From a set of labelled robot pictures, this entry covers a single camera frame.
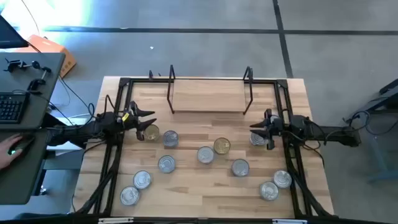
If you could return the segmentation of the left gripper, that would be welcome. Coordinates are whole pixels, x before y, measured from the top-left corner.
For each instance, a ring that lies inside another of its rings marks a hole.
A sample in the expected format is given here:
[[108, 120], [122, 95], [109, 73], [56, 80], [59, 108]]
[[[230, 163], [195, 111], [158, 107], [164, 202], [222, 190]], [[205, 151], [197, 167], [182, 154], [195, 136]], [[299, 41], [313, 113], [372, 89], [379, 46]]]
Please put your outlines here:
[[138, 105], [135, 101], [130, 102], [130, 110], [125, 110], [123, 116], [126, 113], [129, 113], [129, 117], [125, 122], [122, 121], [121, 117], [121, 122], [123, 124], [124, 130], [130, 130], [130, 129], [136, 129], [136, 137], [138, 140], [143, 141], [144, 140], [144, 134], [143, 131], [146, 130], [151, 124], [153, 124], [157, 119], [150, 119], [147, 121], [140, 121], [139, 118], [149, 116], [154, 114], [154, 111], [143, 111], [138, 108]]

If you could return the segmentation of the gold-lid tuna can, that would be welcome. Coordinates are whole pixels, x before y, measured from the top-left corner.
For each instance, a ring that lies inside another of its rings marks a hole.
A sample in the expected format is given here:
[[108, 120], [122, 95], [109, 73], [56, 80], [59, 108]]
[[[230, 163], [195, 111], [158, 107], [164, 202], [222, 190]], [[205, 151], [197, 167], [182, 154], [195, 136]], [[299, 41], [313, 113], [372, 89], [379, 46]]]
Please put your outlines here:
[[214, 141], [213, 148], [217, 154], [225, 155], [229, 153], [229, 150], [231, 148], [231, 143], [226, 138], [218, 138]]
[[144, 130], [144, 137], [148, 141], [156, 141], [159, 138], [159, 127], [151, 124]]

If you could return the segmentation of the wooden shelf with black legs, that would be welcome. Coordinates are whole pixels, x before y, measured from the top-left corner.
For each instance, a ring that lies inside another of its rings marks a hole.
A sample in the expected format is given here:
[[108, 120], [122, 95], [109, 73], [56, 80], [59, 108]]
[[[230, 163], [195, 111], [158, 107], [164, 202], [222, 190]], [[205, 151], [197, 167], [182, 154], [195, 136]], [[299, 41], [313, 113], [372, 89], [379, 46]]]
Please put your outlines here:
[[252, 83], [246, 67], [240, 80], [177, 79], [174, 66], [169, 69], [167, 103], [172, 113], [242, 113], [253, 101]]

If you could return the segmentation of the white printed carton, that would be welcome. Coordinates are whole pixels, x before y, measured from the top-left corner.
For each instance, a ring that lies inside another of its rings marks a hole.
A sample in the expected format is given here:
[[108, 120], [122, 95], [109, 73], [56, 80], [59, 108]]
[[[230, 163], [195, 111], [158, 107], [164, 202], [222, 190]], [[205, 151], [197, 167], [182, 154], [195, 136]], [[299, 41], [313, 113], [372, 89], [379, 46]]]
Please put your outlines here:
[[80, 151], [82, 150], [81, 147], [78, 147], [74, 144], [72, 145], [61, 145], [57, 146], [54, 148], [55, 155], [56, 156], [61, 156], [62, 154], [69, 153], [69, 152], [74, 152], [74, 151]]

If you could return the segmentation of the black desk support beam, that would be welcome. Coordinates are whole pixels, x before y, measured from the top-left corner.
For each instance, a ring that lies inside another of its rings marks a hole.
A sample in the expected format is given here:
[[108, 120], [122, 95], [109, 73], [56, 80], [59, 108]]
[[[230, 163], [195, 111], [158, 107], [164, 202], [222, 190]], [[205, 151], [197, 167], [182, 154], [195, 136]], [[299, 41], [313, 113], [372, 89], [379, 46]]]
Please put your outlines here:
[[58, 118], [52, 116], [50, 113], [45, 113], [40, 127], [53, 128], [54, 126], [66, 126], [66, 124], [61, 122]]

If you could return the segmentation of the black desk clamp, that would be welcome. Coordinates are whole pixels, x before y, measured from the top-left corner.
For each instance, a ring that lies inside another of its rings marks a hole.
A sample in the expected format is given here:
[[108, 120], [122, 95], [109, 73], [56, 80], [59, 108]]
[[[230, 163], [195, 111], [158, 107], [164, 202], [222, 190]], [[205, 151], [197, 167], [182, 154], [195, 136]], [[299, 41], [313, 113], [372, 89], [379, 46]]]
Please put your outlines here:
[[52, 72], [52, 70], [48, 67], [43, 67], [43, 68], [41, 68], [41, 70], [44, 71], [42, 77], [33, 79], [29, 83], [29, 86], [27, 87], [27, 91], [32, 95], [41, 95], [42, 94], [42, 92], [39, 90], [39, 87], [41, 85], [46, 84], [46, 81], [44, 78], [47, 74], [51, 74], [51, 72]]
[[15, 69], [25, 71], [29, 67], [36, 68], [36, 69], [40, 68], [40, 63], [37, 61], [32, 61], [30, 64], [27, 64], [23, 60], [8, 60], [8, 59], [6, 59], [6, 62], [7, 62], [7, 68], [4, 69], [4, 71], [10, 72], [10, 73], [12, 73]]

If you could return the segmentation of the orange cardboard box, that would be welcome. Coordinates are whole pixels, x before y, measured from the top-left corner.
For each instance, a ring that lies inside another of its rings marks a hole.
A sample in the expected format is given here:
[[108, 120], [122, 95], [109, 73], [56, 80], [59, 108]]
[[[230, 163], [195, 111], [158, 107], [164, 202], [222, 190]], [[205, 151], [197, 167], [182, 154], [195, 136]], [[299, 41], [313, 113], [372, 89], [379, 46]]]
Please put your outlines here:
[[15, 49], [14, 52], [35, 52], [34, 47], [42, 53], [63, 53], [65, 54], [65, 60], [62, 65], [60, 76], [64, 78], [68, 72], [76, 65], [74, 56], [68, 51], [68, 49], [56, 42], [46, 39], [35, 34], [32, 34], [28, 39], [28, 43], [32, 46], [26, 48]]

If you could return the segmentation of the black computer mouse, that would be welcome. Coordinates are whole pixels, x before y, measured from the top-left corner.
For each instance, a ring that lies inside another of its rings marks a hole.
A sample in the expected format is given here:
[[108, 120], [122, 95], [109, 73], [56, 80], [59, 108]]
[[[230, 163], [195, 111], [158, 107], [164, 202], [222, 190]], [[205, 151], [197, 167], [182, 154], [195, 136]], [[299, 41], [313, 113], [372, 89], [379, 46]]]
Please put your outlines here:
[[35, 141], [35, 137], [33, 135], [25, 135], [22, 137], [21, 140], [16, 142], [14, 145], [9, 150], [10, 154], [13, 154], [17, 152], [18, 150], [21, 150], [24, 152], [26, 149], [29, 148], [29, 146]]

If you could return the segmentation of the light grey desk top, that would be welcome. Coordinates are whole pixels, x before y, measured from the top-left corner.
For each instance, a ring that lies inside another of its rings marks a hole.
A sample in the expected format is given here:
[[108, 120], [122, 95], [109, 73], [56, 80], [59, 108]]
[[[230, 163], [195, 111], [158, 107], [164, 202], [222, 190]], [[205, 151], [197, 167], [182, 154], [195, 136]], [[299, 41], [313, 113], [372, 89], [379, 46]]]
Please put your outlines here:
[[[41, 67], [51, 69], [51, 72], [45, 73], [43, 70], [33, 67], [28, 67], [26, 70], [17, 68], [13, 72], [7, 72], [7, 65], [12, 60], [20, 60], [27, 64], [36, 61]], [[64, 60], [65, 55], [62, 53], [0, 52], [0, 93], [24, 94], [27, 93], [31, 81], [40, 78], [45, 80], [45, 84], [39, 85], [37, 88], [41, 94], [29, 96], [20, 123], [3, 123], [0, 121], [0, 129], [22, 130], [35, 129], [41, 126]]]

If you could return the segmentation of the black computer keyboard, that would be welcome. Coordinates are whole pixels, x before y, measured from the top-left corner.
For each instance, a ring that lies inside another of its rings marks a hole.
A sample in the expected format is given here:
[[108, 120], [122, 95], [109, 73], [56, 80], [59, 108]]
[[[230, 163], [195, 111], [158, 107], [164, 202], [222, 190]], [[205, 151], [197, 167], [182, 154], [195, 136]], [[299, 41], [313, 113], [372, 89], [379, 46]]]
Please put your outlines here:
[[28, 93], [0, 92], [0, 124], [19, 124], [28, 102]]

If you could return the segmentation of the dark grey desk top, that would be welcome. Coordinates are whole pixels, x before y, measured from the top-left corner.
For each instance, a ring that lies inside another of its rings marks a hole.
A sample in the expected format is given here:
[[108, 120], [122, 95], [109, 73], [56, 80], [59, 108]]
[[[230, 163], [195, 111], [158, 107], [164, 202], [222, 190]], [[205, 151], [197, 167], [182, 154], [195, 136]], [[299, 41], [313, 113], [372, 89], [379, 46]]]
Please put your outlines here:
[[31, 133], [34, 140], [10, 166], [0, 170], [0, 205], [26, 204], [33, 191], [47, 147], [47, 131]]

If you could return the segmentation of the person's hand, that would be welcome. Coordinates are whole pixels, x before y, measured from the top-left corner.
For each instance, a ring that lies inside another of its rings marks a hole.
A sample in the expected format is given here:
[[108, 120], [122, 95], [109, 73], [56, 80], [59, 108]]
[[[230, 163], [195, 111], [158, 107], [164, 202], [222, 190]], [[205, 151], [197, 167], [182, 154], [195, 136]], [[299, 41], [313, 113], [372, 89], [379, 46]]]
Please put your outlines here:
[[15, 153], [8, 154], [10, 148], [21, 139], [20, 134], [15, 134], [0, 142], [0, 170], [9, 166], [22, 153], [22, 149], [18, 149]]

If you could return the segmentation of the black desk monitor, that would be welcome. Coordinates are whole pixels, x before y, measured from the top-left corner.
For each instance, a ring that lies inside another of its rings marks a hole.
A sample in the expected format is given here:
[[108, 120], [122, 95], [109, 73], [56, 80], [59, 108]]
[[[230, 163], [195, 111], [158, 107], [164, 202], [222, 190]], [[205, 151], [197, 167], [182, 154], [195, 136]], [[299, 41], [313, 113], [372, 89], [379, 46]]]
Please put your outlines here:
[[28, 47], [28, 42], [0, 15], [0, 49]]

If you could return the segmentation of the white frame bracket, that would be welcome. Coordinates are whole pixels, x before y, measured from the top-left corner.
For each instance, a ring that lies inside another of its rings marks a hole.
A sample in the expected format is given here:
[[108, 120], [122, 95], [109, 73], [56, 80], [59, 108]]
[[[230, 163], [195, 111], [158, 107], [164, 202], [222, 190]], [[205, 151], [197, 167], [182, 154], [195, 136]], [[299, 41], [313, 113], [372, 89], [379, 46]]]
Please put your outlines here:
[[100, 218], [98, 224], [123, 224], [133, 223], [133, 217], [114, 217], [114, 218]]
[[298, 219], [272, 219], [272, 224], [308, 224], [308, 222]]

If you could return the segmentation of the grey-blue metal desk frame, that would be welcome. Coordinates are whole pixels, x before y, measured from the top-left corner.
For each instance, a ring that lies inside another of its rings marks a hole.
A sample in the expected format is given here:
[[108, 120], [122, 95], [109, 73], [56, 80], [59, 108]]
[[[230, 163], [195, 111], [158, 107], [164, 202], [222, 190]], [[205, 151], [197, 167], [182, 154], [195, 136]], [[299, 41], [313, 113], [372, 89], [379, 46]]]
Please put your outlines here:
[[343, 121], [355, 128], [362, 140], [369, 144], [376, 160], [377, 172], [368, 177], [368, 182], [398, 179], [398, 168], [389, 165], [389, 159], [379, 140], [383, 136], [398, 138], [398, 78], [382, 87], [376, 96], [353, 111]]

